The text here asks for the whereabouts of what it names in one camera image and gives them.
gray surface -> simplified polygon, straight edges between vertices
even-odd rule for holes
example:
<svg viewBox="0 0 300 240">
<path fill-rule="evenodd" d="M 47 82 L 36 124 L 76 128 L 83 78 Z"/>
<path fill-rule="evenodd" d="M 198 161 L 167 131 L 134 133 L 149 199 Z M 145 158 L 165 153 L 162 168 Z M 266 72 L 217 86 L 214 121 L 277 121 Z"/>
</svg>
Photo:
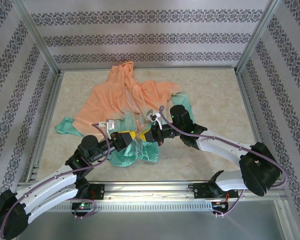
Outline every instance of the gray surface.
<svg viewBox="0 0 300 240">
<path fill-rule="evenodd" d="M 70 213 L 47 212 L 17 240 L 281 240 L 272 201 L 240 202 L 225 218 L 210 212 L 97 213 L 76 220 Z"/>
</svg>

crumpled garment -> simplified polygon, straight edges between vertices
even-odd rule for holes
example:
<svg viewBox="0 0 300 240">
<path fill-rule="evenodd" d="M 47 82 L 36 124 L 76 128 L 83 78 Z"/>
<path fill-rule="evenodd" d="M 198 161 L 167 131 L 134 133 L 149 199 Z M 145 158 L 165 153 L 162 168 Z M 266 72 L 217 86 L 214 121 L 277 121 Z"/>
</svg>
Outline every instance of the crumpled garment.
<svg viewBox="0 0 300 240">
<path fill-rule="evenodd" d="M 188 96 L 182 93 L 180 86 L 154 80 L 137 83 L 133 68 L 133 62 L 113 66 L 106 82 L 93 88 L 92 94 L 72 123 L 79 134 L 94 135 L 101 141 L 103 136 L 92 124 L 113 119 L 115 129 L 110 133 L 134 131 L 138 135 L 152 125 L 146 117 L 147 112 L 158 111 L 162 105 L 166 110 L 169 100 L 172 100 L 174 105 L 183 104 L 193 119 Z M 157 143 L 144 142 L 140 138 L 135 138 L 123 151 L 113 152 L 110 162 L 115 166 L 127 167 L 136 159 L 156 162 L 158 155 Z"/>
<path fill-rule="evenodd" d="M 177 93 L 176 95 L 172 95 L 171 100 L 173 105 L 183 105 L 184 108 L 189 112 L 190 118 L 194 121 L 192 107 L 189 103 L 188 95 L 186 93 Z M 132 124 L 132 121 L 129 119 L 128 116 L 127 119 L 127 121 L 125 121 L 124 119 L 115 120 L 114 130 L 110 130 L 109 132 L 120 132 L 133 128 L 130 125 Z M 72 126 L 73 122 L 73 118 L 65 117 L 61 123 L 55 126 L 55 130 L 60 134 L 72 134 L 79 137 L 83 137 L 83 135 Z M 132 143 L 121 152 L 113 152 L 109 159 L 111 160 L 110 162 L 116 167 L 127 167 L 133 164 L 137 159 L 142 159 L 156 163 L 158 157 L 159 147 L 156 142 L 146 142 L 143 140 L 140 140 L 138 142 L 136 139 L 134 139 Z"/>
</svg>

yellow component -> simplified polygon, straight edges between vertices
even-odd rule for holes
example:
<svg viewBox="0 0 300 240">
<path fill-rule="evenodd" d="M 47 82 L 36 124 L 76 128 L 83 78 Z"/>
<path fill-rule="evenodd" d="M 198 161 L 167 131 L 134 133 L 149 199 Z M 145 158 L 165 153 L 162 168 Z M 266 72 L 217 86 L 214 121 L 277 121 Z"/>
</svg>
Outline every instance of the yellow component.
<svg viewBox="0 0 300 240">
<path fill-rule="evenodd" d="M 145 134 L 147 133 L 147 132 L 149 132 L 151 130 L 151 128 L 149 128 L 147 131 L 144 131 L 144 132 L 142 132 L 142 133 L 140 133 L 139 134 L 139 138 L 141 139 L 141 140 L 143 140 L 143 141 L 147 141 L 146 140 L 146 136 L 145 136 Z"/>
<path fill-rule="evenodd" d="M 118 131 L 118 134 L 130 133 L 132 139 L 135 139 L 136 132 L 135 131 Z"/>
</svg>

cable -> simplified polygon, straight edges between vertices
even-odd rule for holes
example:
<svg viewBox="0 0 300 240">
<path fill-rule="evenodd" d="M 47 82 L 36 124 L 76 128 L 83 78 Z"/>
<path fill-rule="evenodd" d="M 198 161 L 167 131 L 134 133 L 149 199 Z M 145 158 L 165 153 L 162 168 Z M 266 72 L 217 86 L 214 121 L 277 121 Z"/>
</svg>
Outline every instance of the cable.
<svg viewBox="0 0 300 240">
<path fill-rule="evenodd" d="M 47 180 L 41 182 L 40 184 L 38 184 L 37 186 L 35 186 L 34 188 L 30 189 L 29 191 L 27 191 L 23 196 L 21 196 L 13 205 L 12 207 L 9 209 L 9 211 L 7 212 L 7 214 L 5 215 L 3 221 L 2 221 L 2 225 L 1 225 L 1 228 L 0 228 L 0 238 L 1 239 L 4 239 L 4 229 L 5 229 L 5 226 L 6 226 L 6 223 L 7 223 L 7 220 L 11 214 L 11 211 L 16 207 L 17 204 L 19 204 L 23 199 L 27 198 L 33 191 L 37 190 L 38 188 L 42 187 L 43 185 L 49 183 L 50 181 L 52 180 L 55 180 L 55 179 L 58 179 L 62 176 L 65 176 L 65 175 L 68 175 L 68 174 L 72 174 L 72 173 L 76 173 L 76 172 L 80 172 L 82 170 L 88 170 L 88 169 L 93 169 L 97 166 L 99 166 L 100 164 L 104 163 L 107 158 L 109 157 L 110 155 L 110 143 L 109 143 L 109 140 L 108 140 L 108 137 L 106 136 L 106 134 L 101 130 L 101 128 L 98 127 L 98 124 L 92 124 L 93 127 L 95 127 L 96 129 L 99 130 L 99 132 L 103 135 L 104 139 L 105 139 L 105 142 L 106 142 L 106 145 L 108 147 L 108 151 L 106 153 L 106 156 L 105 158 L 94 164 L 94 165 L 91 165 L 91 166 L 86 166 L 86 167 L 82 167 L 82 168 L 78 168 L 78 169 L 75 169 L 75 170 L 71 170 L 71 171 L 66 171 L 66 172 L 63 172 L 63 173 L 60 173 L 58 175 L 55 175 L 55 176 L 52 176 L 50 178 L 48 178 Z"/>
<path fill-rule="evenodd" d="M 288 174 L 286 172 L 286 170 L 280 165 L 278 164 L 276 161 L 272 160 L 271 158 L 267 157 L 267 156 L 264 156 L 256 151 L 253 151 L 251 149 L 248 149 L 246 147 L 242 147 L 238 144 L 235 144 L 235 143 L 232 143 L 230 141 L 227 141 L 221 137 L 217 137 L 217 136 L 209 136 L 209 135 L 201 135 L 201 134 L 192 134 L 192 133 L 187 133 L 185 131 L 182 131 L 180 129 L 178 129 L 177 127 L 175 127 L 171 122 L 168 121 L 168 119 L 164 116 L 164 113 L 163 113 L 163 110 L 165 109 L 164 106 L 161 106 L 159 108 L 159 113 L 161 114 L 161 117 L 163 118 L 163 120 L 171 127 L 173 128 L 174 130 L 176 130 L 177 132 L 181 133 L 182 135 L 186 135 L 186 136 L 189 136 L 189 137 L 196 137 L 196 138 L 207 138 L 207 139 L 212 139 L 212 140 L 218 140 L 218 141 L 221 141 L 225 144 L 228 144 L 232 147 L 235 147 L 237 149 L 241 149 L 241 150 L 244 150 L 246 152 L 249 152 L 249 153 L 252 153 L 260 158 L 263 158 L 264 160 L 267 160 L 268 162 L 272 163 L 273 165 L 275 165 L 277 168 L 279 168 L 281 170 L 281 172 L 283 173 L 284 175 L 284 180 L 277 184 L 277 185 L 273 185 L 272 187 L 273 188 L 278 188 L 278 187 L 282 187 L 283 185 L 285 185 L 287 182 L 288 182 Z"/>
<path fill-rule="evenodd" d="M 226 199 L 225 199 L 225 205 L 227 206 L 228 204 L 229 204 L 229 193 L 228 192 L 226 192 L 225 193 L 225 197 L 226 197 Z"/>
</svg>

beige floor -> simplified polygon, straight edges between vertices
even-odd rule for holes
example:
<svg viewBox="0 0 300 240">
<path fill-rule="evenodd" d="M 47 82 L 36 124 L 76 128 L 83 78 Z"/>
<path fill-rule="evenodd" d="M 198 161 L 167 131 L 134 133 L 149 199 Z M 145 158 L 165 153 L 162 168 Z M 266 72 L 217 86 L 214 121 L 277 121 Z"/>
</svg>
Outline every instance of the beige floor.
<svg viewBox="0 0 300 240">
<path fill-rule="evenodd" d="M 92 87 L 107 79 L 108 71 L 66 72 L 49 128 L 37 180 L 56 171 L 74 153 L 81 138 L 59 134 L 54 127 L 65 116 L 73 118 L 91 94 Z M 154 79 L 174 82 L 189 94 L 194 119 L 218 135 L 241 143 L 254 143 L 253 133 L 233 69 L 135 70 L 138 82 Z M 129 167 L 110 162 L 95 168 L 88 180 L 153 181 L 208 180 L 219 170 L 238 169 L 209 152 L 185 146 L 179 138 L 167 139 L 157 163 L 138 159 Z"/>
</svg>

